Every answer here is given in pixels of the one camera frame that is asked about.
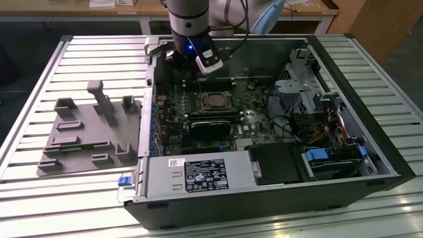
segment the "table leg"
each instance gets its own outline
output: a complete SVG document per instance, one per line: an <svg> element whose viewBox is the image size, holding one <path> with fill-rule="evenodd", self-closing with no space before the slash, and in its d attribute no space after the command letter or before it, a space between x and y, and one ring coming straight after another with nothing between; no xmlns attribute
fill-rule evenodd
<svg viewBox="0 0 423 238"><path fill-rule="evenodd" d="M41 21L43 27L47 31L51 31L52 28L52 22L51 21Z"/></svg>
<svg viewBox="0 0 423 238"><path fill-rule="evenodd" d="M327 33L332 20L334 20L334 16L324 16L323 17L323 19L319 22L319 25L316 27L315 34L323 35Z"/></svg>
<svg viewBox="0 0 423 238"><path fill-rule="evenodd" d="M149 16L140 16L139 21L140 21L143 35L151 35Z"/></svg>

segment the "white label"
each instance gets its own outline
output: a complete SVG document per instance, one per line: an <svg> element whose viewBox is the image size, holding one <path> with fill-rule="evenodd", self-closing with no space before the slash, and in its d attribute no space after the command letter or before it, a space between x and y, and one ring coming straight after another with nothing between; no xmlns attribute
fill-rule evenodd
<svg viewBox="0 0 423 238"><path fill-rule="evenodd" d="M204 56L204 58L212 57L212 50L204 51L203 56Z"/></svg>
<svg viewBox="0 0 423 238"><path fill-rule="evenodd" d="M184 166L185 159L169 159L169 167Z"/></svg>
<svg viewBox="0 0 423 238"><path fill-rule="evenodd" d="M119 11L117 14L135 15L136 11Z"/></svg>

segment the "blue latch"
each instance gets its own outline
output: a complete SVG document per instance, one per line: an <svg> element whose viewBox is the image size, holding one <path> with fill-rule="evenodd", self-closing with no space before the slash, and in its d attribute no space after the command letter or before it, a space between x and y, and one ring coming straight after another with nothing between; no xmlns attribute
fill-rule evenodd
<svg viewBox="0 0 423 238"><path fill-rule="evenodd" d="M312 161L328 159L330 156L326 152L326 149L311 149L305 152L305 158L307 161Z"/></svg>
<svg viewBox="0 0 423 238"><path fill-rule="evenodd" d="M151 108L152 108L153 111L157 110L157 104L155 102L151 103Z"/></svg>
<svg viewBox="0 0 423 238"><path fill-rule="evenodd" d="M358 149L359 149L359 152L360 152L362 156L364 157L367 155L366 148L363 146L360 146Z"/></svg>
<svg viewBox="0 0 423 238"><path fill-rule="evenodd" d="M119 187L131 186L132 185L132 175L120 177L117 180Z"/></svg>

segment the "motherboard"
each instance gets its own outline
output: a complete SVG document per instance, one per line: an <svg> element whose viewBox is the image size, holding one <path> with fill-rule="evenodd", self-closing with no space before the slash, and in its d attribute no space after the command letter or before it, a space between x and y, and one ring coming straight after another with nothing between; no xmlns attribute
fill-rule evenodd
<svg viewBox="0 0 423 238"><path fill-rule="evenodd" d="M157 103L164 155L237 151L275 143L264 107L267 88L249 77L163 83Z"/></svg>

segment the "wooden table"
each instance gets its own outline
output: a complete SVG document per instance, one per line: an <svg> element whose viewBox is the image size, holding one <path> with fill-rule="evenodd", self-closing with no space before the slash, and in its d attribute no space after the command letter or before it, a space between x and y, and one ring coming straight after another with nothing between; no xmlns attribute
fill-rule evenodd
<svg viewBox="0 0 423 238"><path fill-rule="evenodd" d="M89 10L89 0L0 0L0 21L140 21L141 0L135 6Z"/></svg>
<svg viewBox="0 0 423 238"><path fill-rule="evenodd" d="M320 0L295 4L292 10L296 12L283 10L279 21L318 21L316 34L327 32L339 14ZM156 0L139 0L135 6L109 10L89 10L89 0L0 0L0 21L137 21L143 34L151 35L149 22L168 21L168 13Z"/></svg>
<svg viewBox="0 0 423 238"><path fill-rule="evenodd" d="M334 16L339 14L339 10L330 9L320 0L311 0L308 3L292 5L291 13L288 9L283 9L279 21L318 21L319 25L315 34L326 34ZM156 0L141 0L140 9L140 24L144 35L151 34L149 22L151 21L168 21L167 9L157 3Z"/></svg>

